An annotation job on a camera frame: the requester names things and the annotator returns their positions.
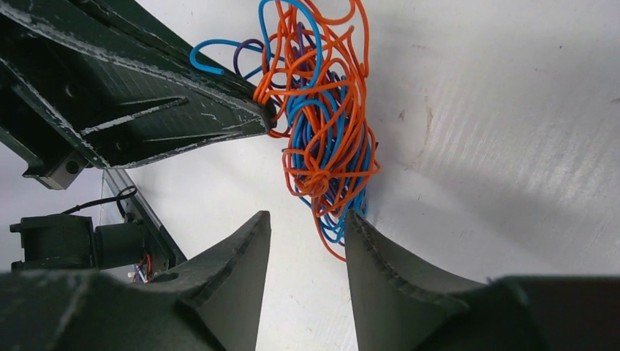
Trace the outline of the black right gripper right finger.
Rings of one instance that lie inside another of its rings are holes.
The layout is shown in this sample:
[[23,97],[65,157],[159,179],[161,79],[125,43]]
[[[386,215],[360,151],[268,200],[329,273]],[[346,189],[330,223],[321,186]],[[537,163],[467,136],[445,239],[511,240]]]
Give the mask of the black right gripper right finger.
[[345,219],[360,350],[617,350],[616,276],[505,276],[479,283]]

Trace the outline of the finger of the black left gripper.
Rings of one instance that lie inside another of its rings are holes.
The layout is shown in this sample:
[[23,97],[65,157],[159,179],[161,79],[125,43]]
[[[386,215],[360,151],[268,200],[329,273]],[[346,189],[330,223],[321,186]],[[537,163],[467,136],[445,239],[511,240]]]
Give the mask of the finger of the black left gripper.
[[1,142],[25,177],[63,190],[87,167],[128,169],[264,135],[273,103],[136,1],[1,3]]

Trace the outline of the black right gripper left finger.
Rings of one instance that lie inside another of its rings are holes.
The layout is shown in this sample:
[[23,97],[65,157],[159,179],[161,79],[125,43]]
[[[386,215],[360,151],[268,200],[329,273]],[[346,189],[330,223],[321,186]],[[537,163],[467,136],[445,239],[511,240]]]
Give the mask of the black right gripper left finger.
[[254,350],[271,247],[258,211],[147,284],[93,270],[1,275],[3,350]]

